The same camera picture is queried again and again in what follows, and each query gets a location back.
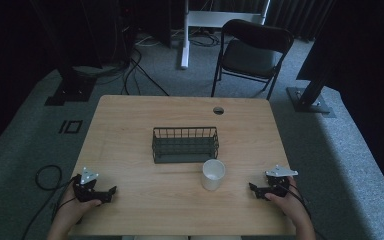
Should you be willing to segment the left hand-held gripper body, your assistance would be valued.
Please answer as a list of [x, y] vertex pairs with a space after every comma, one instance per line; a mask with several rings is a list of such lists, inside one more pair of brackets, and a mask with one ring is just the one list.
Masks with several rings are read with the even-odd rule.
[[80, 202], [100, 200], [103, 196], [110, 196], [109, 191], [99, 192], [94, 189], [99, 174], [84, 167], [81, 174], [74, 177], [73, 190]]

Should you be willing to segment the person's right hand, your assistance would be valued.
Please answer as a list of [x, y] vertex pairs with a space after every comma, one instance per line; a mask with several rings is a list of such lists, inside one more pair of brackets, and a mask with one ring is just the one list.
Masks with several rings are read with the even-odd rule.
[[294, 224], [309, 222], [307, 210], [301, 203], [301, 197], [296, 187], [293, 177], [288, 178], [290, 182], [289, 192], [284, 197], [279, 197], [273, 193], [266, 193], [265, 197], [277, 205], [283, 213], [288, 216]]

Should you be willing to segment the dark curtain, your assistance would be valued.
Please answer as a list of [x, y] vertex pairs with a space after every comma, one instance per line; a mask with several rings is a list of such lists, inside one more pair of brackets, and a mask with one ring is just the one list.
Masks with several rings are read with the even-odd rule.
[[295, 38], [315, 40], [336, 0], [270, 0], [266, 25], [287, 29]]

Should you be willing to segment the black metal stand with base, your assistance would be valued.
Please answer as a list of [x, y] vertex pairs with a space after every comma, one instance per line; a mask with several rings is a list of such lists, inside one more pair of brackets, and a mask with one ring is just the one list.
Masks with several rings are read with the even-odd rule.
[[88, 102], [97, 79], [82, 76], [71, 66], [59, 68], [62, 78], [55, 93], [45, 101], [46, 106], [63, 106], [66, 102]]
[[319, 113], [325, 118], [335, 118], [336, 115], [331, 107], [329, 107], [321, 92], [326, 85], [325, 76], [312, 80], [307, 87], [287, 87], [287, 94], [292, 102], [296, 112]]

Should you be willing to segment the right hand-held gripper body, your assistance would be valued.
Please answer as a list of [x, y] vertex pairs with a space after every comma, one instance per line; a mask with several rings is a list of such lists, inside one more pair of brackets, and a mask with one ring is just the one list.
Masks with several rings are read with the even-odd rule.
[[271, 192], [277, 196], [286, 196], [289, 190], [289, 177], [297, 176], [296, 170], [291, 170], [280, 165], [276, 165], [265, 172], [267, 183], [271, 187]]

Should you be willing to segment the white cup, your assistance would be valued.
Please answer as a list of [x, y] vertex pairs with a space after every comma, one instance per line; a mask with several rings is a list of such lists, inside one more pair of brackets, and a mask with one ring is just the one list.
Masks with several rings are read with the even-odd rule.
[[225, 176], [226, 168], [222, 161], [209, 159], [202, 166], [201, 184], [208, 191], [217, 190]]

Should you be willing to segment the white metal desk frame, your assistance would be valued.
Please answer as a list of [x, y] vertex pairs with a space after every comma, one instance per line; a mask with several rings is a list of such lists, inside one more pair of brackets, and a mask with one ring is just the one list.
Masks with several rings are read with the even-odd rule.
[[239, 13], [239, 12], [219, 12], [219, 11], [192, 11], [189, 9], [189, 0], [184, 0], [184, 38], [181, 58], [181, 68], [187, 69], [189, 66], [189, 28], [190, 27], [210, 27], [221, 28], [225, 23], [232, 19], [241, 19], [253, 23], [264, 25], [267, 19], [271, 0], [263, 0], [260, 13]]

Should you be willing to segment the black folding chair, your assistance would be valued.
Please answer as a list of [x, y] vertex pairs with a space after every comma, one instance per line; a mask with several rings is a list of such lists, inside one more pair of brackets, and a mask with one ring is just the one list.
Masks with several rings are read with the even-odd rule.
[[227, 21], [221, 29], [220, 50], [216, 63], [211, 96], [222, 75], [264, 83], [269, 100], [282, 63], [294, 43], [288, 30], [241, 19]]

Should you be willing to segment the person's left hand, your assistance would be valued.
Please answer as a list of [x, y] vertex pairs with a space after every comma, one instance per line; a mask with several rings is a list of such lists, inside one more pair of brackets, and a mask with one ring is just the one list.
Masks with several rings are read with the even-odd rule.
[[102, 204], [100, 200], [94, 199], [87, 202], [80, 202], [74, 191], [69, 188], [62, 197], [62, 203], [56, 212], [54, 222], [63, 227], [74, 226], [87, 212]]

